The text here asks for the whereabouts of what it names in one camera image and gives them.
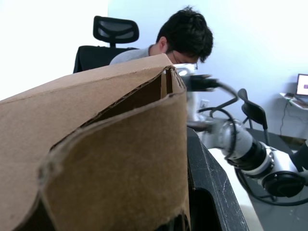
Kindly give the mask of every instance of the brown cardboard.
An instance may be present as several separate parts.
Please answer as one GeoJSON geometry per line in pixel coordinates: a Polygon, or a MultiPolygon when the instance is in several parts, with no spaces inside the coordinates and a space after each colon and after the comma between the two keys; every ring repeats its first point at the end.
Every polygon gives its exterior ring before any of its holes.
{"type": "Polygon", "coordinates": [[[58,231],[154,230],[189,217],[185,124],[185,87],[165,55],[1,101],[0,231],[27,230],[41,207],[58,231]]]}

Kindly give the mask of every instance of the table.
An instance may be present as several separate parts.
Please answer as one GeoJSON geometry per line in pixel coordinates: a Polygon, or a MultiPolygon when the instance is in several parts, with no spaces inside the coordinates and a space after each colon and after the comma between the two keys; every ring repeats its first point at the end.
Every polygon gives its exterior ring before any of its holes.
{"type": "Polygon", "coordinates": [[[286,97],[286,93],[280,93],[280,95],[287,100],[288,102],[290,102],[291,105],[294,105],[295,107],[301,109],[301,110],[305,110],[308,111],[308,107],[304,108],[301,105],[297,104],[296,101],[298,101],[296,98],[290,98],[290,97],[286,97]]]}
{"type": "Polygon", "coordinates": [[[208,149],[212,156],[219,162],[221,167],[225,170],[228,175],[229,181],[233,188],[234,194],[236,199],[240,205],[246,223],[249,227],[250,231],[263,231],[262,225],[259,221],[259,218],[255,212],[255,209],[250,201],[250,198],[245,191],[245,189],[241,186],[240,182],[238,181],[234,167],[229,165],[227,161],[224,159],[224,155],[221,153],[220,149],[212,148],[208,149]]]}

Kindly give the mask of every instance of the chair headrest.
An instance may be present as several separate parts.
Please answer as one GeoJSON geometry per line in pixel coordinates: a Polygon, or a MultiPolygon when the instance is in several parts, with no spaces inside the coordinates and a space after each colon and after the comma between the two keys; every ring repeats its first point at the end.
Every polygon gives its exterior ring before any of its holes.
{"type": "Polygon", "coordinates": [[[93,36],[115,47],[116,43],[135,42],[139,38],[137,24],[131,20],[109,17],[94,17],[93,36]]]}

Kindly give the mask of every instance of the laptop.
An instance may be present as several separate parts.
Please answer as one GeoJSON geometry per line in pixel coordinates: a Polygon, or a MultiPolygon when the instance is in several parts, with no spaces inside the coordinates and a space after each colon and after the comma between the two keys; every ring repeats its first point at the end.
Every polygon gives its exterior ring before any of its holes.
{"type": "Polygon", "coordinates": [[[295,98],[308,103],[308,75],[298,74],[295,98]]]}

